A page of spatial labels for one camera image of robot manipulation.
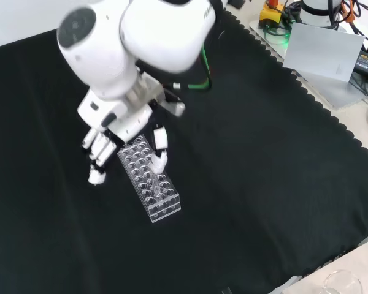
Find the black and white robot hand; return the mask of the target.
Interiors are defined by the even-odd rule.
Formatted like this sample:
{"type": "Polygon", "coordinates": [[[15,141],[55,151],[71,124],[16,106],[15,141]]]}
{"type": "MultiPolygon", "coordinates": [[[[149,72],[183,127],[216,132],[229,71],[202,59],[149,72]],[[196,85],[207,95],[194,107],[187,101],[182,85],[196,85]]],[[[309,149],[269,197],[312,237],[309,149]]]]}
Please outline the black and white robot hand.
{"type": "Polygon", "coordinates": [[[107,101],[87,92],[77,113],[90,127],[82,141],[90,159],[90,184],[104,183],[110,160],[147,126],[158,104],[158,99],[152,98],[136,107],[125,96],[107,101]]]}

